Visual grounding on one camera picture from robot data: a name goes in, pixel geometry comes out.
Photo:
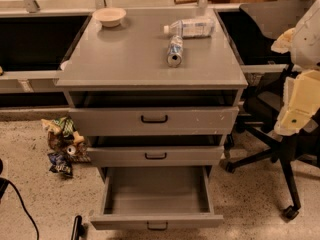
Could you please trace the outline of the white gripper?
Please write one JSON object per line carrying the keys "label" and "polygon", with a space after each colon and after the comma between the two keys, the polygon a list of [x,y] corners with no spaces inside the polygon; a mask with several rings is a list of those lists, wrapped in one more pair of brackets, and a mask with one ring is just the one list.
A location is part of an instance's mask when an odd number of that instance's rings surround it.
{"label": "white gripper", "polygon": [[296,78],[287,77],[283,102],[274,131],[291,136],[304,128],[320,108],[320,72],[307,70]]}

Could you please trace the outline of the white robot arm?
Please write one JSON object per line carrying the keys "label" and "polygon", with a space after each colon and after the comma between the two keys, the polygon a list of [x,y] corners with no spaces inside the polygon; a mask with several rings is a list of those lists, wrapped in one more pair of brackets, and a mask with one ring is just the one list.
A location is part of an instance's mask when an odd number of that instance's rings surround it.
{"label": "white robot arm", "polygon": [[284,84],[284,105],[274,131],[291,136],[306,127],[320,108],[320,0],[316,0],[294,28],[281,34],[271,50],[289,52],[291,61],[303,69]]}

